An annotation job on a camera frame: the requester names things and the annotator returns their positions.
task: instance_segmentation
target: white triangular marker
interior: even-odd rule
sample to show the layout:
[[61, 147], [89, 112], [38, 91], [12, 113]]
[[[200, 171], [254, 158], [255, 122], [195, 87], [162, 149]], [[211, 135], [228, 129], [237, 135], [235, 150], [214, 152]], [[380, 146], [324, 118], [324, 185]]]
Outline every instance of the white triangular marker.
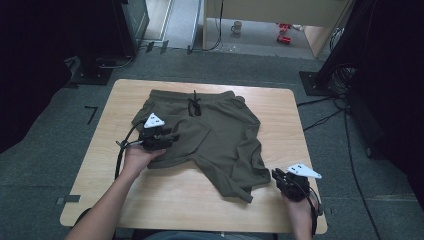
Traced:
[[321, 174], [315, 172], [314, 170], [308, 168], [305, 164], [303, 163], [298, 163], [295, 164], [293, 166], [290, 166], [287, 168], [287, 171], [296, 174], [298, 176], [303, 176], [303, 177], [313, 177], [313, 178], [318, 178], [321, 179], [322, 176]]
[[147, 119], [146, 123], [144, 124], [144, 128], [159, 127], [159, 126], [163, 126], [163, 125], [165, 125], [165, 122], [162, 121], [154, 113], [152, 113], [152, 114], [150, 114], [149, 118]]

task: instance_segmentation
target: wooden table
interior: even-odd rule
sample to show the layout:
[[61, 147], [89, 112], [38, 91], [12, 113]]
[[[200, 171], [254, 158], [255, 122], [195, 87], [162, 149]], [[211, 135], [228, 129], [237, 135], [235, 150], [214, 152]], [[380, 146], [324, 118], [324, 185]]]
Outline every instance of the wooden table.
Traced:
[[[206, 45], [208, 18], [215, 28], [221, 1], [205, 0], [203, 49], [211, 47]], [[230, 0], [224, 1], [222, 18], [305, 25], [309, 46], [318, 57], [331, 34], [349, 17], [353, 3], [354, 0]]]
[[[232, 90], [243, 96], [260, 119], [258, 138], [268, 169], [302, 162], [311, 166], [293, 93], [288, 89], [224, 86], [141, 80], [118, 80], [112, 89], [71, 195], [79, 203], [66, 203], [60, 221], [73, 226], [78, 216], [103, 195], [114, 180], [119, 147], [131, 120], [152, 89], [192, 93]], [[136, 139], [137, 131], [130, 140]], [[309, 179], [317, 193], [314, 179]], [[280, 191], [270, 184], [252, 191], [253, 202], [223, 198], [194, 162], [168, 169], [145, 170], [132, 186], [118, 227], [237, 232], [290, 232]], [[318, 218], [317, 233], [327, 230], [325, 216]]]

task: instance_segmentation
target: shorts waistband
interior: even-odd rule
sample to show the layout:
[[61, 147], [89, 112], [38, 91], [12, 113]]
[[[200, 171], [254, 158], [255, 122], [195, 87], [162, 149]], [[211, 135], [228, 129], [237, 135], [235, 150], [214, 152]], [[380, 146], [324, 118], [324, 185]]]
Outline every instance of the shorts waistband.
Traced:
[[[165, 100], [172, 102], [187, 102], [188, 99], [194, 100], [194, 91], [193, 93], [181, 93], [181, 92], [170, 92], [170, 91], [161, 91], [153, 89], [150, 92], [151, 100]], [[210, 94], [210, 93], [198, 93], [196, 92], [196, 98], [201, 99], [202, 103], [205, 102], [216, 102], [218, 100], [234, 98], [235, 94], [233, 91], [226, 91], [223, 93]]]

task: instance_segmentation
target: olive green shorts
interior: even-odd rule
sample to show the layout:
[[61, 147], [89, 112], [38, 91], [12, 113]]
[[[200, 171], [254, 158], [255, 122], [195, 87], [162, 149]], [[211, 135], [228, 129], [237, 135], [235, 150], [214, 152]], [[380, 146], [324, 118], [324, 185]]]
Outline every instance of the olive green shorts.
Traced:
[[269, 170], [261, 158], [261, 143], [256, 138], [260, 121], [243, 97], [232, 91], [186, 94], [152, 90], [132, 123], [151, 113], [180, 138], [164, 155], [150, 162], [149, 168], [167, 168], [193, 160], [222, 196], [239, 197], [249, 203], [252, 187], [270, 182]]

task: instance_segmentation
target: gray carpet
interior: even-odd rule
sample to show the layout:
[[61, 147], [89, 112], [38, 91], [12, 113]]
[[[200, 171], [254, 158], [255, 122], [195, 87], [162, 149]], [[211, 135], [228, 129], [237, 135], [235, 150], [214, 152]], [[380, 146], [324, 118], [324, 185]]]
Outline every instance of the gray carpet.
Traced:
[[[63, 205], [70, 192], [108, 95], [117, 79], [145, 79], [289, 88], [297, 102], [305, 95], [299, 71], [318, 71], [323, 62], [214, 52], [159, 49], [140, 52], [127, 67], [114, 70], [107, 86], [61, 89], [19, 144], [0, 155], [0, 239], [61, 239]], [[98, 107], [93, 121], [92, 110]], [[304, 127], [332, 114], [332, 101], [299, 108]], [[365, 143], [347, 116], [353, 165], [381, 239], [424, 239], [424, 214], [406, 177], [385, 160], [365, 156]], [[305, 132], [328, 221], [316, 239], [377, 239], [358, 192], [348, 155], [344, 115]], [[280, 239], [291, 239], [280, 234]]]

